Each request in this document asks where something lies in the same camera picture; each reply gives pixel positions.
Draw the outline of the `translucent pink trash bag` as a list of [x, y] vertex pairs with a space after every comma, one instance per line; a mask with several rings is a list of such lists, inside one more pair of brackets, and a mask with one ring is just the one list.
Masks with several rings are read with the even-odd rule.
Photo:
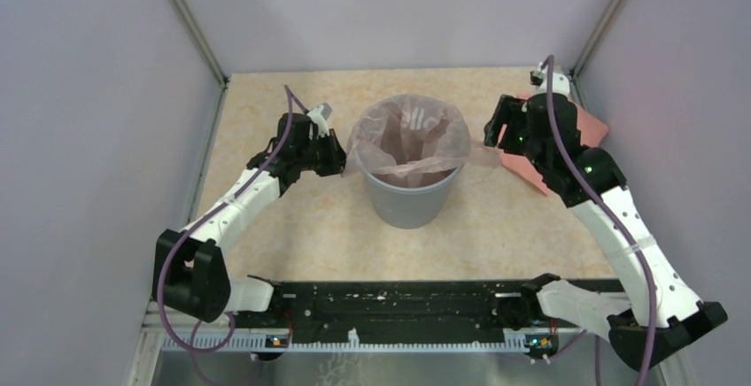
[[458, 107], [402, 94], [361, 114], [346, 145], [344, 175], [370, 174], [397, 187], [420, 188], [467, 164], [499, 167], [499, 151], [472, 136]]

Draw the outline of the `grey plastic trash bin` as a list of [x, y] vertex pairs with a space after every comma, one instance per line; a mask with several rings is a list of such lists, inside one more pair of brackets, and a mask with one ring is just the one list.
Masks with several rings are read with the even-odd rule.
[[387, 224], [403, 229], [423, 227], [432, 222], [448, 197], [453, 180], [462, 167], [432, 185], [402, 188], [364, 174], [372, 205]]

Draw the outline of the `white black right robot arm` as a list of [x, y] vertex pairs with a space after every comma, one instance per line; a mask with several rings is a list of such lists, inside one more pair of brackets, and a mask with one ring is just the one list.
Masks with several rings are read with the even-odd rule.
[[607, 297], [543, 274], [523, 286], [531, 326], [565, 320], [606, 340], [629, 367], [654, 367], [724, 324], [724, 307], [701, 299], [677, 274], [640, 218], [611, 155], [582, 143], [577, 107], [564, 95], [501, 96], [484, 142], [527, 158], [586, 227], [624, 290]]

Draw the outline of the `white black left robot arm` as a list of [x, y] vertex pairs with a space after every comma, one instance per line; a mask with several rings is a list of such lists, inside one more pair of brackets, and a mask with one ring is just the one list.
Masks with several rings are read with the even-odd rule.
[[303, 172], [341, 174], [346, 155], [328, 119], [328, 104], [285, 113], [278, 135], [254, 156], [235, 184], [201, 218], [156, 243], [152, 296], [158, 304], [205, 322], [224, 313], [250, 312], [263, 327], [283, 318], [275, 286], [257, 276], [232, 280], [225, 256], [240, 235]]

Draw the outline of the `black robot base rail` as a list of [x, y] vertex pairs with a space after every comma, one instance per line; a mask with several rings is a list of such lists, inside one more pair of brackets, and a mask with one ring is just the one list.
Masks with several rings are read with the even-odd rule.
[[552, 322], [521, 297], [522, 280], [281, 282], [263, 313], [240, 312], [242, 329], [279, 328], [295, 344], [499, 344]]

